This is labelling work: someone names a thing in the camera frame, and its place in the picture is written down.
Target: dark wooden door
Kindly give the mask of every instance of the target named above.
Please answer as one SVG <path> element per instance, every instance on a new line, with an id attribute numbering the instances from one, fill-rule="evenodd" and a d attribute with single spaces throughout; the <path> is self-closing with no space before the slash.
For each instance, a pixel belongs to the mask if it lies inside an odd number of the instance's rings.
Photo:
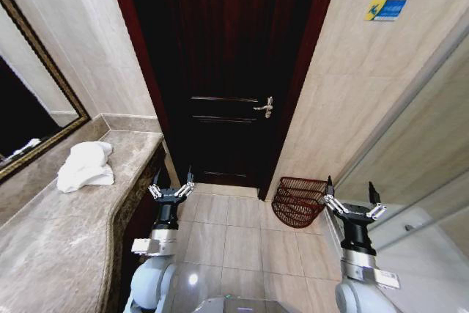
<path id="1" fill-rule="evenodd" d="M 296 104 L 287 97 L 312 3 L 133 0 L 179 174 L 192 165 L 197 182 L 259 187 L 273 170 L 276 131 L 280 123 L 289 124 L 281 122 L 281 112 Z M 314 43 L 325 15 L 319 10 Z M 254 107 L 268 97 L 273 111 L 267 119 Z"/>

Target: folded towel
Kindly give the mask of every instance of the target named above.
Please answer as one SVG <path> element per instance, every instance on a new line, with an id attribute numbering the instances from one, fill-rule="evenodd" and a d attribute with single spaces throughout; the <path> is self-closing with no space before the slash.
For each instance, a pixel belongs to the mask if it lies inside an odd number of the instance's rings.
<path id="1" fill-rule="evenodd" d="M 76 144 L 59 170 L 57 188 L 67 193 L 84 185 L 112 185 L 114 173 L 107 164 L 111 153 L 112 146 L 106 142 Z"/>

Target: mirror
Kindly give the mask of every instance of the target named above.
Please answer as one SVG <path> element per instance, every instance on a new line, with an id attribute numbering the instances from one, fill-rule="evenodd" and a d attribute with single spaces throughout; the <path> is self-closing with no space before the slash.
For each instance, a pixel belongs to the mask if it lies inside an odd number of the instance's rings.
<path id="1" fill-rule="evenodd" d="M 0 0 L 0 182 L 89 120 L 14 0 Z"/>

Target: sign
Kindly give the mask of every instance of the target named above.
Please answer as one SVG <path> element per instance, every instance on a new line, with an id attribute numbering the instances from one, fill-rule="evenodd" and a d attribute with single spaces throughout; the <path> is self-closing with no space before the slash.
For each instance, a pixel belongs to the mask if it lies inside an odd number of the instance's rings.
<path id="1" fill-rule="evenodd" d="M 407 0 L 372 0 L 366 21 L 394 21 L 399 16 Z"/>

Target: red wicker basket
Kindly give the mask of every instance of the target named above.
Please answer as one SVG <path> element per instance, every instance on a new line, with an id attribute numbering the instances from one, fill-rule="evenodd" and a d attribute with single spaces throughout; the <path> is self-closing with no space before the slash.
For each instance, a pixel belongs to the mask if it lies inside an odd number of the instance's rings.
<path id="1" fill-rule="evenodd" d="M 273 197 L 273 212 L 289 227 L 307 227 L 324 209 L 326 184 L 321 180 L 282 177 Z"/>

